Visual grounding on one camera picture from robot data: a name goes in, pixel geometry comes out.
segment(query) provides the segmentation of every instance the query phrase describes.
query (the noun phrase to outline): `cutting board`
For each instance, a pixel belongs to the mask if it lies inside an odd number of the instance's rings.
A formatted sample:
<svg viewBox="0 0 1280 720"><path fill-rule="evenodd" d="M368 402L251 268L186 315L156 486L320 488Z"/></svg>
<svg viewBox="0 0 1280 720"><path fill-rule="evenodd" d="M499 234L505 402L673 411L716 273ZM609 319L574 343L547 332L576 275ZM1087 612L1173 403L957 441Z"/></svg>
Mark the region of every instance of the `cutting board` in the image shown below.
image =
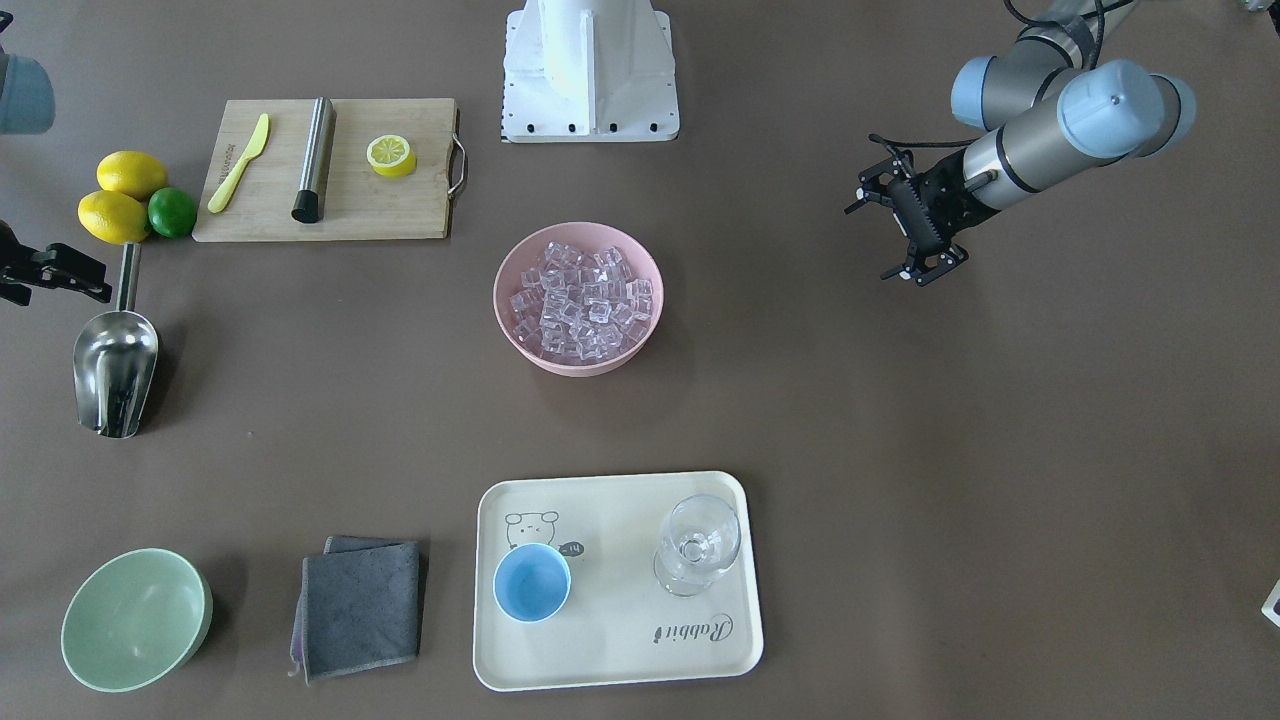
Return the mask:
<svg viewBox="0 0 1280 720"><path fill-rule="evenodd" d="M453 99L334 100L337 117L324 219L294 220L302 158L311 128L307 100L229 100L200 193L192 237L200 242L279 242L326 240L419 240L449 234L449 164L458 105ZM239 159L260 114L271 117L262 154L244 169L236 195L221 213L209 199ZM369 143L399 135L417 155L417 169L402 178L374 173Z"/></svg>

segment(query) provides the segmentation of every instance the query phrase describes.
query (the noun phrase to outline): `lemon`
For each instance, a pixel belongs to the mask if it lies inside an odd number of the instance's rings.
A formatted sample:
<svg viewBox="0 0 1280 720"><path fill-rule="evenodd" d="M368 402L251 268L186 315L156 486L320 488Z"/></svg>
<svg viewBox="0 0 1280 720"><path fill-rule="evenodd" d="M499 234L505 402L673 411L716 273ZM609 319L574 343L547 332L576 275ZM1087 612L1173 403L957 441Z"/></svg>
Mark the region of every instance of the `lemon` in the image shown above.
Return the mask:
<svg viewBox="0 0 1280 720"><path fill-rule="evenodd" d="M404 177L417 167L417 155L398 135L384 135L369 143L365 152L374 172L388 178Z"/></svg>
<svg viewBox="0 0 1280 720"><path fill-rule="evenodd" d="M81 224L93 237L113 245L138 242L151 232L147 209L137 200L114 190L99 190L81 199Z"/></svg>
<svg viewBox="0 0 1280 720"><path fill-rule="evenodd" d="M164 164L146 152L120 150L97 164L97 184L102 190L123 192L134 200L146 200L169 184Z"/></svg>

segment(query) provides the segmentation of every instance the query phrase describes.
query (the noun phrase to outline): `brown table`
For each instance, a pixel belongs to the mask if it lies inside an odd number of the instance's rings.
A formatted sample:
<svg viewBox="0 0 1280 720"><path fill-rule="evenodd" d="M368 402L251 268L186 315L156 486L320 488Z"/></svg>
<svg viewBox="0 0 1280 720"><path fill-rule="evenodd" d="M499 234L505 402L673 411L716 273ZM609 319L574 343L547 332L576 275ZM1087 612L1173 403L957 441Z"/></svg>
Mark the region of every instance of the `brown table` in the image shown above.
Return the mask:
<svg viewBox="0 0 1280 720"><path fill-rule="evenodd" d="M198 192L223 105L456 97L471 177L447 241L154 238L137 307L165 356L143 432L76 423L72 342L101 310L0 307L0 716L1275 717L1280 628L1280 42L1234 3L1148 3L1103 60L1185 78L1198 127L963 236L925 290L904 241L842 214L868 132L955 138L951 79L1006 51L983 3L669 0L668 143L498 140L503 20L474 3L19 0L10 53L58 120L0 137L27 245L77 223L97 160L140 149ZM1027 1L1024 10L1042 3ZM490 284L544 225L640 238L652 343L594 379L538 370ZM475 509L518 478L722 469L751 503L765 652L739 679L497 694L471 670ZM303 556L416 537L421 657L314 688L287 671ZM196 657L120 697L63 667L81 580L160 546L214 588Z"/></svg>

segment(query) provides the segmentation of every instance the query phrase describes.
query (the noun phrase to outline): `gray cloth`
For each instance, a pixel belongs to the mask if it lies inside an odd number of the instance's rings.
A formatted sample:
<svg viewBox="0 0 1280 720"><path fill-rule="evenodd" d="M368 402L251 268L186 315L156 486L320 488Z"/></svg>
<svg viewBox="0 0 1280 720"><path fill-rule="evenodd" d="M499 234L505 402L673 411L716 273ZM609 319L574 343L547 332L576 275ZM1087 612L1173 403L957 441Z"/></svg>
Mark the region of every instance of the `gray cloth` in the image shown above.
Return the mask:
<svg viewBox="0 0 1280 720"><path fill-rule="evenodd" d="M416 542L335 536L302 560L293 661L306 682L417 657Z"/></svg>

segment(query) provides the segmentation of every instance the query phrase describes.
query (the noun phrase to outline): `butter knife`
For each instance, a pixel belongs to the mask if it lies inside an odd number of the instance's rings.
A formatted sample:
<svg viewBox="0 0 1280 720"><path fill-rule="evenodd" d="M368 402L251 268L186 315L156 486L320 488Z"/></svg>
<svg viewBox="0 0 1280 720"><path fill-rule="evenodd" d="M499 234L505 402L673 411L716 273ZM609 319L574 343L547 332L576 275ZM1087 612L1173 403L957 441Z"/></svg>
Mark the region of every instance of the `butter knife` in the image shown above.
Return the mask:
<svg viewBox="0 0 1280 720"><path fill-rule="evenodd" d="M266 113L259 115L257 127L253 128L253 135L248 138L248 145L241 152L239 160L236 160L232 172L227 173L227 179L223 181L223 184L218 186L214 196L209 199L210 213L221 213L227 209L227 204L232 201L232 195L236 193L236 186L239 184L239 178L244 174L248 161L261 155L262 149L266 147L266 136L270 133L270 117Z"/></svg>

